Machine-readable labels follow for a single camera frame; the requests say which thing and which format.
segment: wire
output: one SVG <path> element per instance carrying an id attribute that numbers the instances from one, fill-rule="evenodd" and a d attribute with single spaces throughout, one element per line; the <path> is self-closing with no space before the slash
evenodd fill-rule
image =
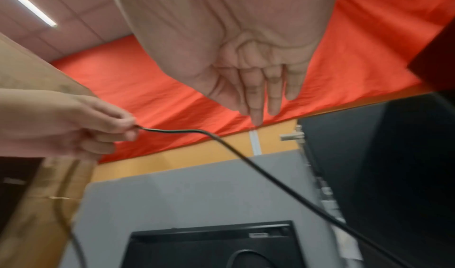
<path id="1" fill-rule="evenodd" d="M 338 227 L 339 229 L 343 230 L 347 234 L 351 235 L 352 237 L 356 238 L 358 241 L 362 242 L 366 246 L 370 247 L 371 249 L 377 251 L 379 254 L 381 254 L 384 258 L 388 259 L 390 262 L 394 263 L 398 267 L 401 268 L 414 268 L 411 264 L 407 263 L 405 260 L 401 259 L 400 257 L 394 255 L 392 252 L 388 251 L 386 248 L 382 247 L 381 245 L 375 243 L 373 240 L 369 239 L 368 237 L 364 236 L 357 230 L 347 226 L 346 224 L 338 221 L 335 217 L 332 217 L 329 215 L 327 212 L 325 212 L 323 209 L 320 207 L 316 206 L 315 204 L 311 203 L 309 200 L 307 200 L 305 197 L 301 196 L 299 193 L 295 192 L 292 190 L 290 187 L 288 187 L 286 184 L 269 174 L 267 171 L 262 169 L 260 166 L 258 166 L 255 162 L 251 161 L 249 158 L 247 158 L 245 155 L 240 153 L 237 149 L 226 143 L 224 140 L 222 140 L 220 137 L 218 137 L 215 134 L 212 134 L 210 132 L 204 131 L 204 130 L 199 130 L 199 129 L 186 129 L 186 130 L 163 130 L 163 129 L 152 129 L 152 128 L 144 128 L 141 126 L 137 126 L 138 129 L 142 129 L 148 132 L 157 132 L 157 133 L 166 133 L 166 134 L 186 134 L 186 133 L 199 133 L 203 134 L 206 136 L 209 136 L 213 140 L 217 141 L 224 147 L 226 147 L 229 151 L 234 153 L 237 157 L 239 157 L 242 161 L 244 161 L 248 166 L 250 166 L 252 169 L 254 169 L 256 172 L 267 178 L 270 182 L 278 186 L 280 189 L 282 189 L 285 193 L 287 193 L 289 196 L 297 200 L 299 203 L 301 203 L 303 206 L 308 208 L 310 211 L 315 213 L 317 216 L 322 218 L 323 220 L 329 222 L 330 224 Z M 66 223 L 66 220 L 63 216 L 62 212 L 62 199 L 61 197 L 64 197 L 65 191 L 68 187 L 68 184 L 75 172 L 76 166 L 68 171 L 68 173 L 65 176 L 64 181 L 62 182 L 62 185 L 60 186 L 57 196 L 59 199 L 55 201 L 54 204 L 54 213 L 55 217 L 58 220 L 58 223 L 66 231 L 68 234 L 68 237 L 70 238 L 74 249 L 76 250 L 76 256 L 79 260 L 81 268 L 87 268 L 87 259 L 84 255 L 84 252 L 82 250 L 80 241 L 76 237 L 76 235 L 72 232 L 71 227 Z"/>
<path id="2" fill-rule="evenodd" d="M 264 256 L 263 254 L 261 254 L 257 251 L 250 250 L 250 249 L 243 249 L 243 250 L 235 251 L 234 253 L 232 253 L 232 255 L 227 260 L 226 268 L 232 268 L 232 266 L 234 265 L 234 261 L 237 259 L 237 256 L 239 256 L 240 254 L 246 254 L 246 253 L 256 254 L 256 255 L 264 258 L 267 262 L 269 262 L 272 265 L 272 268 L 277 268 L 277 266 L 266 256 Z"/>
<path id="3" fill-rule="evenodd" d="M 79 165 L 79 160 L 74 161 L 71 163 L 68 172 L 66 172 L 65 178 L 62 181 L 62 184 L 58 188 L 57 195 L 55 196 L 55 202 L 53 205 L 54 216 L 57 219 L 58 224 L 62 228 L 62 230 L 67 234 L 68 238 L 70 239 L 71 243 L 74 246 L 74 250 L 76 251 L 76 257 L 79 261 L 79 265 L 81 268 L 87 268 L 87 258 L 85 257 L 84 251 L 82 249 L 81 242 L 74 234 L 71 229 L 71 226 L 66 222 L 64 213 L 63 213 L 63 200 L 65 200 L 66 190 L 68 189 L 68 185 L 76 172 L 76 168 Z"/>

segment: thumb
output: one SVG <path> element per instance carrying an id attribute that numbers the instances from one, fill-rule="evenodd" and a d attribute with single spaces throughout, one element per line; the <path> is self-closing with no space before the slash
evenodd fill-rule
<path id="1" fill-rule="evenodd" d="M 196 77 L 188 78 L 184 81 L 179 80 L 228 109 L 234 111 L 239 109 L 240 95 L 237 89 L 212 66 L 205 69 Z"/>
<path id="2" fill-rule="evenodd" d="M 115 118 L 84 105 L 75 121 L 80 127 L 106 133 L 123 133 L 134 127 L 134 117 Z"/>

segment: ceiling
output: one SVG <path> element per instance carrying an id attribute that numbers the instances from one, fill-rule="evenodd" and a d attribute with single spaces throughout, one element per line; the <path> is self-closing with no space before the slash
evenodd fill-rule
<path id="1" fill-rule="evenodd" d="M 0 0 L 0 33 L 50 62 L 131 34 L 113 0 L 30 0 L 52 28 L 17 0 Z"/>

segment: red fabric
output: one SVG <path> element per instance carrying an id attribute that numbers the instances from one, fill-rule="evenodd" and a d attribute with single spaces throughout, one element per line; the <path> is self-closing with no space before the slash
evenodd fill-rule
<path id="1" fill-rule="evenodd" d="M 419 84 L 407 63 L 455 16 L 455 0 L 337 0 L 299 98 L 265 124 Z M 252 128 L 248 117 L 167 77 L 126 37 L 53 63 L 102 99 L 132 112 L 146 127 L 206 129 L 227 135 Z M 143 133 L 119 143 L 103 162 L 188 145 L 197 134 Z"/>

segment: cable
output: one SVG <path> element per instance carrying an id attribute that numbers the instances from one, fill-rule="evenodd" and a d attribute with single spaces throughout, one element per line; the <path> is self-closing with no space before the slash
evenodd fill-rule
<path id="1" fill-rule="evenodd" d="M 74 246 L 74 250 L 76 251 L 76 257 L 79 261 L 81 268 L 88 268 L 87 266 L 87 258 L 85 257 L 84 251 L 82 250 L 81 242 L 73 233 L 71 226 L 66 222 L 64 213 L 63 213 L 63 200 L 65 198 L 66 190 L 68 189 L 68 185 L 76 172 L 76 168 L 79 165 L 79 160 L 74 161 L 71 163 L 68 172 L 66 172 L 65 178 L 62 181 L 62 184 L 58 188 L 57 195 L 53 198 L 55 199 L 53 209 L 54 209 L 54 216 L 57 219 L 58 224 L 62 228 L 62 230 L 67 234 L 68 238 L 70 239 L 71 243 Z"/>
<path id="2" fill-rule="evenodd" d="M 243 250 L 235 251 L 234 253 L 232 253 L 232 255 L 227 260 L 226 268 L 232 268 L 234 265 L 234 261 L 237 259 L 237 256 L 239 256 L 240 254 L 245 254 L 245 253 L 256 254 L 256 255 L 264 258 L 267 262 L 269 262 L 272 265 L 272 268 L 277 268 L 277 266 L 266 256 L 264 256 L 263 254 L 261 254 L 257 251 L 250 250 L 250 249 L 243 249 Z"/>
<path id="3" fill-rule="evenodd" d="M 394 255 L 392 252 L 388 251 L 386 248 L 382 247 L 381 245 L 375 243 L 373 240 L 369 239 L 368 237 L 364 236 L 360 232 L 358 232 L 355 229 L 352 229 L 351 227 L 347 226 L 346 224 L 338 221 L 335 217 L 332 217 L 329 215 L 327 212 L 325 212 L 323 209 L 320 207 L 316 206 L 315 204 L 311 203 L 309 200 L 306 198 L 302 197 L 299 193 L 295 192 L 292 190 L 290 187 L 288 187 L 286 184 L 275 178 L 274 176 L 270 175 L 267 171 L 262 169 L 260 166 L 258 166 L 256 163 L 251 161 L 249 158 L 247 158 L 245 155 L 240 153 L 238 150 L 236 150 L 234 147 L 226 143 L 224 140 L 222 140 L 220 137 L 218 137 L 215 134 L 212 134 L 210 132 L 204 131 L 204 130 L 199 130 L 199 129 L 186 129 L 186 130 L 163 130 L 163 129 L 152 129 L 152 128 L 144 128 L 141 126 L 137 126 L 138 129 L 142 129 L 148 132 L 157 132 L 157 133 L 167 133 L 167 134 L 186 134 L 186 133 L 199 133 L 203 134 L 206 136 L 209 136 L 213 140 L 217 141 L 224 147 L 226 147 L 229 151 L 234 153 L 237 157 L 239 157 L 242 161 L 244 161 L 247 165 L 249 165 L 252 169 L 254 169 L 256 172 L 267 178 L 270 182 L 278 186 L 280 189 L 282 189 L 285 193 L 287 193 L 289 196 L 297 200 L 299 203 L 301 203 L 303 206 L 308 208 L 310 211 L 315 213 L 317 216 L 322 218 L 323 220 L 329 222 L 330 224 L 338 227 L 339 229 L 343 230 L 347 234 L 351 235 L 352 237 L 356 238 L 358 241 L 362 242 L 366 246 L 370 247 L 371 249 L 377 251 L 379 254 L 381 254 L 384 258 L 388 259 L 390 262 L 394 263 L 398 267 L 401 268 L 414 268 L 411 264 L 408 264 L 405 260 L 401 259 L 400 257 Z M 65 191 L 68 187 L 68 184 L 74 174 L 74 171 L 76 170 L 70 169 L 65 176 L 64 181 L 62 182 L 61 187 L 58 190 L 57 197 L 64 197 Z M 57 218 L 59 224 L 61 225 L 62 229 L 66 231 L 68 234 L 68 237 L 71 239 L 71 242 L 76 250 L 76 256 L 79 260 L 81 268 L 87 268 L 87 260 L 84 255 L 84 252 L 81 248 L 81 244 L 76 237 L 76 235 L 72 232 L 71 227 L 66 223 L 65 218 L 63 217 L 62 213 L 62 208 L 61 208 L 61 203 L 62 199 L 57 199 L 54 205 L 54 213 L 55 217 Z"/>

